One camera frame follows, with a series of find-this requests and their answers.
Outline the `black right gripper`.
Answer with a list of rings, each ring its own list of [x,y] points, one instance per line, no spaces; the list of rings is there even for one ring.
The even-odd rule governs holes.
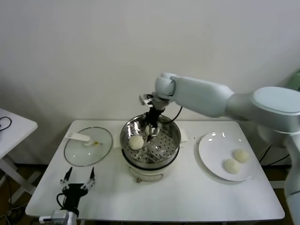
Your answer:
[[[151,137],[156,137],[159,133],[158,118],[163,113],[163,110],[157,110],[155,107],[151,107],[145,114],[145,122],[147,125],[152,126],[147,128],[147,141],[151,140]]]

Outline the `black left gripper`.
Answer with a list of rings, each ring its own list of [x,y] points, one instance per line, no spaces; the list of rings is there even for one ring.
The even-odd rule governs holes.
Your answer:
[[[62,194],[65,200],[62,208],[68,211],[75,211],[78,209],[80,199],[87,195],[88,190],[95,184],[94,167],[91,170],[90,177],[84,184],[68,184],[72,172],[72,167],[66,172],[63,179],[60,180],[62,186]]]

